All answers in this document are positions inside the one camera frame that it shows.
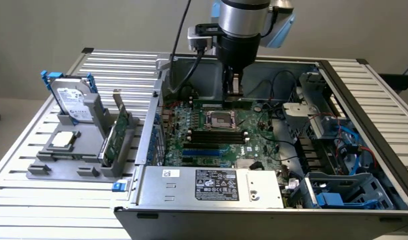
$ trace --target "white wall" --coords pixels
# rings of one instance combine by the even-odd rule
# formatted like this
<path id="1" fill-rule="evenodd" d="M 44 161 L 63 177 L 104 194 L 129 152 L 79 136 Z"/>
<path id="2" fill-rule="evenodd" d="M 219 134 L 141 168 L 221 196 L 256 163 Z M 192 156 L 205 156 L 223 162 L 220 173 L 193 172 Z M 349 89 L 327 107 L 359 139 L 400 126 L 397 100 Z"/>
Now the white wall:
<path id="1" fill-rule="evenodd" d="M 0 0 L 0 97 L 44 99 L 40 71 L 67 71 L 84 47 L 169 52 L 187 0 Z M 184 29 L 209 19 L 192 0 Z M 279 56 L 365 58 L 380 72 L 408 66 L 408 0 L 295 0 Z M 185 31 L 179 51 L 187 52 Z"/>

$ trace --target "blue tab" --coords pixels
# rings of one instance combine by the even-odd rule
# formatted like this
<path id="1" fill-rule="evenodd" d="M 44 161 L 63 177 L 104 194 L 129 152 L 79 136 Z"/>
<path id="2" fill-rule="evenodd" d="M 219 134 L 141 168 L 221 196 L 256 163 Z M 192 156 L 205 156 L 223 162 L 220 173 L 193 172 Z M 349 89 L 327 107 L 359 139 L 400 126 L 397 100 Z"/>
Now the blue tab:
<path id="1" fill-rule="evenodd" d="M 112 192 L 125 192 L 127 189 L 127 184 L 125 183 L 120 183 L 120 182 L 115 182 L 112 184 Z"/>
<path id="2" fill-rule="evenodd" d="M 52 78 L 52 79 L 60 79 L 63 76 L 64 76 L 63 72 L 50 72 L 48 74 L 48 77 Z"/>

